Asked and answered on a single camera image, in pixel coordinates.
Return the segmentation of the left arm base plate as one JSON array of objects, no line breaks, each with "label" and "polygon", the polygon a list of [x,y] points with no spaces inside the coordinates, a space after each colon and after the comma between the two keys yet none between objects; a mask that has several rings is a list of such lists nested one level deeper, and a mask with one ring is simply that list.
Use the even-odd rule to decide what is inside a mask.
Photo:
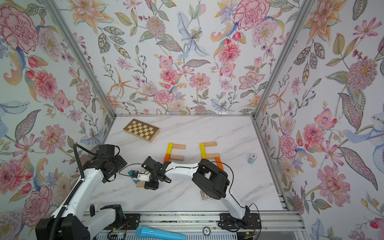
[{"label": "left arm base plate", "polygon": [[140,224],[140,214],[124,214],[122,220],[119,220],[116,224],[109,225],[104,230],[136,230]]}]

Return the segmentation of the orange block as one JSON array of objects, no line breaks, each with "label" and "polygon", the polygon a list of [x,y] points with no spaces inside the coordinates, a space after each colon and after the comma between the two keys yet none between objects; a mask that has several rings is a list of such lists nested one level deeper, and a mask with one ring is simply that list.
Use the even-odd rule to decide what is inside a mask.
[{"label": "orange block", "polygon": [[171,155],[170,155],[170,154],[166,154],[166,156],[165,156],[165,158],[164,158],[164,161],[163,161],[163,163],[166,163],[166,162],[168,162],[168,161],[170,160],[170,157],[171,157]]},{"label": "orange block", "polygon": [[217,166],[218,166],[221,170],[224,170],[224,166],[223,166],[223,164],[222,164],[221,158],[220,158],[220,157],[217,157],[217,158],[215,158],[215,160],[216,160]]}]

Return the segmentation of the teal block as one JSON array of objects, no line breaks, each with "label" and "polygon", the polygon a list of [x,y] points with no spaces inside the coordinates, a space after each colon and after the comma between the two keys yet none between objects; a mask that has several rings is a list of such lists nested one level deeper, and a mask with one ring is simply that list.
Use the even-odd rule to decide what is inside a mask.
[{"label": "teal block", "polygon": [[130,170],[128,172],[128,176],[134,181],[135,184],[140,182],[140,180],[137,179],[138,175],[139,175],[139,171]]}]

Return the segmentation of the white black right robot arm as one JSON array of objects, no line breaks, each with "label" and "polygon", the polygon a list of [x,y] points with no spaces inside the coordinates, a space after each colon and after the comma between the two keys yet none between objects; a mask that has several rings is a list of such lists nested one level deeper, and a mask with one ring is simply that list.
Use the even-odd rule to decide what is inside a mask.
[{"label": "white black right robot arm", "polygon": [[151,157],[142,164],[147,173],[138,174],[137,179],[145,181],[145,189],[157,190],[159,182],[191,180],[210,198],[219,200],[230,212],[237,226],[244,228],[249,221],[250,209],[237,201],[232,192],[228,174],[207,159],[196,164],[160,163]]}]

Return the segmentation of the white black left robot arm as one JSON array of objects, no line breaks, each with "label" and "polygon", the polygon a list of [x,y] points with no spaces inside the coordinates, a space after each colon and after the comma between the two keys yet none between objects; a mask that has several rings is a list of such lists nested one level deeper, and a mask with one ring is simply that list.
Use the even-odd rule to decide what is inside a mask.
[{"label": "white black left robot arm", "polygon": [[115,180],[117,173],[127,162],[120,156],[115,145],[99,145],[91,152],[79,144],[73,145],[80,178],[64,202],[47,219],[41,219],[36,226],[39,240],[92,240],[104,228],[114,230],[126,223],[121,205],[107,205],[94,216],[83,222],[84,212],[100,184]]}]

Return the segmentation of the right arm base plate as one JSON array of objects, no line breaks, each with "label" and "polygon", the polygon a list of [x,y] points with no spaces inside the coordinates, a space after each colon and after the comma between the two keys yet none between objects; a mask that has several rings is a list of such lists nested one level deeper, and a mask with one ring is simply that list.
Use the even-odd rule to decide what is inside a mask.
[{"label": "right arm base plate", "polygon": [[250,213],[245,215],[243,220],[236,219],[230,214],[220,214],[218,226],[222,230],[239,231],[239,230],[260,230],[262,223],[258,213]]}]

